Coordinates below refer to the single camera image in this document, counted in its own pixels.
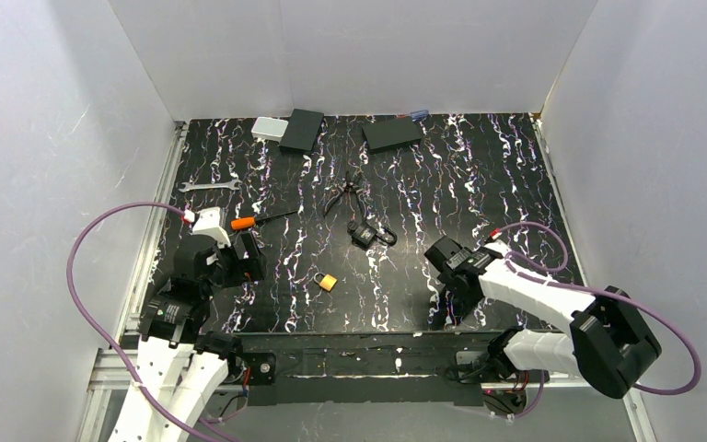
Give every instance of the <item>black padlock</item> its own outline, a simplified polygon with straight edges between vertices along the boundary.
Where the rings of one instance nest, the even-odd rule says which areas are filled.
[[[378,232],[374,227],[366,223],[361,224],[356,221],[348,223],[348,233],[351,235],[353,243],[364,249],[370,247],[374,240],[380,239],[388,246],[397,244],[397,235],[394,234],[388,227],[383,227],[386,233]]]

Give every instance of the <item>white wall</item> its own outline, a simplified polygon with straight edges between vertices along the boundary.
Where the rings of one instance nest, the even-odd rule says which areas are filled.
[[[95,215],[155,196],[172,130],[106,0],[0,2],[0,441],[74,439],[102,341],[66,256]],[[108,328],[146,219],[105,223],[77,262]]]
[[[110,0],[175,120],[540,111],[596,0]]]
[[[600,0],[544,111],[570,229],[594,285],[620,285],[698,346],[700,386],[646,396],[660,440],[707,440],[707,2]],[[690,378],[677,340],[644,382]]]

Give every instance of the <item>orange screwdriver handle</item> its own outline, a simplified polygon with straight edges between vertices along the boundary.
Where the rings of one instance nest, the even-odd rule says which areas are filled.
[[[245,228],[250,228],[256,226],[256,218],[253,216],[247,216],[245,218],[237,218],[232,221],[232,230],[242,230]]]

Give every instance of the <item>white box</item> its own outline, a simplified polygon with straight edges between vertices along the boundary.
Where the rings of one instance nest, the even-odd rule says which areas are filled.
[[[250,130],[250,133],[256,138],[279,142],[283,138],[286,126],[288,126],[286,120],[259,117],[256,119],[256,123],[253,124],[253,129]]]

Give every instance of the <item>black box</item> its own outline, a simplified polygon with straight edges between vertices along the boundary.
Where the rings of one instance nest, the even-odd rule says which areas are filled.
[[[422,134],[410,118],[395,118],[365,126],[365,140],[370,153],[376,154],[419,143]]]
[[[323,120],[324,114],[321,112],[294,109],[281,138],[281,150],[301,154],[312,151],[319,138]]]

